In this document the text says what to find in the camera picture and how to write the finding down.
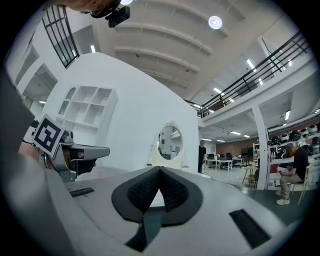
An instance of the mirror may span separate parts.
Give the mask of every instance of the mirror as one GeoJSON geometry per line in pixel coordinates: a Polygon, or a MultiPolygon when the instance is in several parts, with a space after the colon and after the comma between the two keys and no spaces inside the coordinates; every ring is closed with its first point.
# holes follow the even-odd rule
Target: mirror
{"type": "Polygon", "coordinates": [[[166,160],[177,157],[182,148],[181,133],[174,126],[166,126],[158,135],[157,149],[166,160]]]}

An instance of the man in black shirt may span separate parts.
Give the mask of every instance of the man in black shirt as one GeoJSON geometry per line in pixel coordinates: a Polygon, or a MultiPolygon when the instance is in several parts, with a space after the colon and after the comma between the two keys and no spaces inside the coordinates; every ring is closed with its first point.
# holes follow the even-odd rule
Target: man in black shirt
{"type": "Polygon", "coordinates": [[[205,141],[202,139],[200,140],[200,146],[199,146],[199,159],[198,159],[198,173],[202,173],[202,164],[205,161],[207,150],[204,147],[205,141]]]}
{"type": "Polygon", "coordinates": [[[288,172],[280,172],[281,191],[277,191],[276,194],[283,198],[276,201],[278,205],[288,205],[290,203],[288,183],[302,182],[305,179],[306,167],[309,165],[308,155],[303,147],[295,147],[292,143],[289,143],[286,145],[285,151],[289,157],[294,156],[294,160],[293,166],[288,166],[288,172]]]}

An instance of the sneaker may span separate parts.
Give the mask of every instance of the sneaker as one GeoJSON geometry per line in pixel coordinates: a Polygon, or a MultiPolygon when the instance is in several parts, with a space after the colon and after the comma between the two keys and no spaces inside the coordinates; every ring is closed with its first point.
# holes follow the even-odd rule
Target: sneaker
{"type": "Polygon", "coordinates": [[[282,205],[288,205],[288,204],[290,204],[290,199],[281,198],[281,199],[279,199],[279,200],[276,201],[276,204],[277,204],[277,205],[280,205],[280,206],[282,206],[282,205]]]}

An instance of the beige pants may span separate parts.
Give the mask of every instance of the beige pants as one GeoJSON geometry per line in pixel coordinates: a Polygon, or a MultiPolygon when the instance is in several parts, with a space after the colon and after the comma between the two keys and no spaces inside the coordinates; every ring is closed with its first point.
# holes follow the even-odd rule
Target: beige pants
{"type": "Polygon", "coordinates": [[[303,180],[299,178],[298,175],[293,176],[281,176],[280,178],[280,186],[281,186],[281,194],[285,199],[289,199],[290,187],[288,187],[288,183],[297,183],[302,182],[303,180]]]}

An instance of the black metal railing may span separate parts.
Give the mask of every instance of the black metal railing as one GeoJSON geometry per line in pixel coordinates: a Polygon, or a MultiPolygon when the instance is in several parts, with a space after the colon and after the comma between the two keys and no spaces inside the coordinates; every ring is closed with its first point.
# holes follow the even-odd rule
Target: black metal railing
{"type": "Polygon", "coordinates": [[[258,85],[263,85],[275,77],[277,73],[279,74],[289,68],[297,57],[307,53],[308,48],[307,40],[301,32],[298,32],[256,65],[254,69],[247,72],[205,104],[197,104],[188,100],[186,102],[197,110],[199,117],[203,118],[233,103],[235,100],[256,89],[258,85]]]}
{"type": "Polygon", "coordinates": [[[79,57],[79,52],[69,26],[66,8],[62,5],[52,6],[46,10],[42,22],[56,54],[67,68],[79,57]]]}

